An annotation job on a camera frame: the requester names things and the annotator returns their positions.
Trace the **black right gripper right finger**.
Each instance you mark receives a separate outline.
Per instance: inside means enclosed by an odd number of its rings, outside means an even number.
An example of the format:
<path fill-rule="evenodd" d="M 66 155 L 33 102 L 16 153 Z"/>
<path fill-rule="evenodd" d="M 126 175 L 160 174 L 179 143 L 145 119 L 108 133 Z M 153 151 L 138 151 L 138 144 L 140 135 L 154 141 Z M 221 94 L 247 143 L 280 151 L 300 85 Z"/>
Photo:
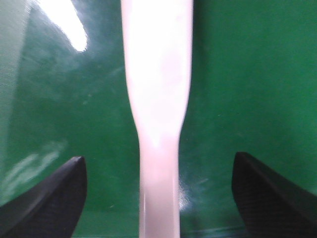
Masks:
<path fill-rule="evenodd" d="M 317 197 L 246 152 L 235 155 L 232 193 L 253 238 L 315 238 Z"/>

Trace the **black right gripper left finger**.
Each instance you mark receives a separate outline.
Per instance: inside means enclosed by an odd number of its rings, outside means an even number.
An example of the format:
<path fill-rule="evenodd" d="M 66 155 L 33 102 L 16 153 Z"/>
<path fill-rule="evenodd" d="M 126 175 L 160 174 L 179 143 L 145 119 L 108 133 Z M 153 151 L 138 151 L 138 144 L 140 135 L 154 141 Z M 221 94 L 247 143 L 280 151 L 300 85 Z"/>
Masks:
<path fill-rule="evenodd" d="M 0 208 L 2 238 L 70 238 L 87 197 L 84 157 L 73 157 Z"/>

